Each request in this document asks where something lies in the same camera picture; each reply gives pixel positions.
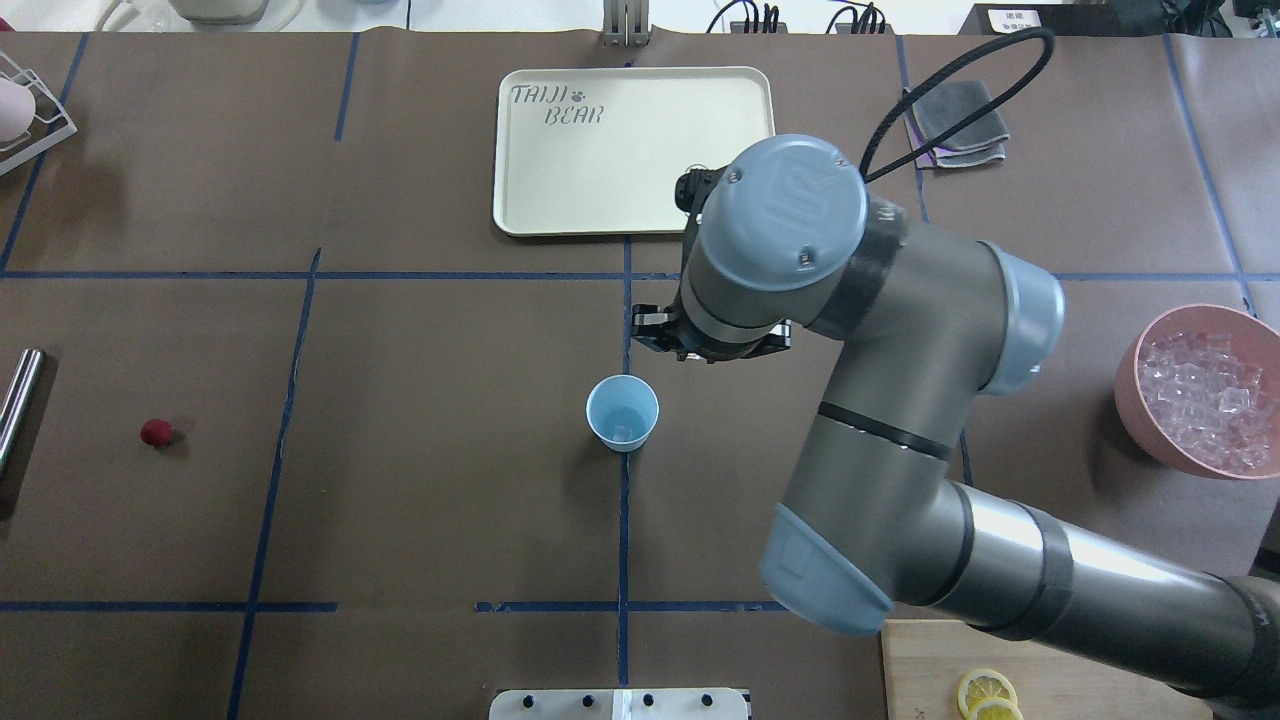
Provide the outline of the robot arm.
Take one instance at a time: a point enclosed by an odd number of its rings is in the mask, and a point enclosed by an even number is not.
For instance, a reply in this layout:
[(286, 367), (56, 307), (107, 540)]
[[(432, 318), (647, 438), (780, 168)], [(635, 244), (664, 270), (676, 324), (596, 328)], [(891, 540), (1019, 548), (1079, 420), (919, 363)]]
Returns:
[(649, 348), (727, 363), (799, 324), (844, 347), (763, 553), (771, 597), (850, 635), (897, 603), (1146, 676), (1219, 716), (1277, 716), (1277, 584), (1193, 571), (946, 477), (977, 397), (1053, 351), (1065, 293), (995, 243), (911, 219), (832, 143), (778, 135), (689, 168), (678, 290)]

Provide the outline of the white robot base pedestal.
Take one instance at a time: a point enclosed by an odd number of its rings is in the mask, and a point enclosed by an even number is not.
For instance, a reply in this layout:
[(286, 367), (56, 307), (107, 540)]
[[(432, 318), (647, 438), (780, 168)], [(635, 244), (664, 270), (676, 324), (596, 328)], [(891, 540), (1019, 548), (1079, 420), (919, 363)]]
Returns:
[(508, 689), (489, 719), (753, 719), (746, 691), (728, 687)]

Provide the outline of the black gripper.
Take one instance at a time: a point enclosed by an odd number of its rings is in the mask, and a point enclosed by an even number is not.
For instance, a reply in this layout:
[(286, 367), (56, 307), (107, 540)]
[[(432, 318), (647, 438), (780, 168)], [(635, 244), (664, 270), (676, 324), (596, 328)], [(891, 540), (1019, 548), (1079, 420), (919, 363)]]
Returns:
[[(675, 182), (675, 204), (686, 214), (681, 234), (681, 269), (691, 266), (701, 211), (726, 177), (724, 167), (690, 167)], [(781, 319), (773, 325), (739, 327), (722, 322), (701, 306), (690, 283), (681, 281), (668, 305), (634, 304), (630, 337), (658, 354), (673, 354), (681, 363), (727, 363), (783, 352), (792, 347), (794, 324)]]

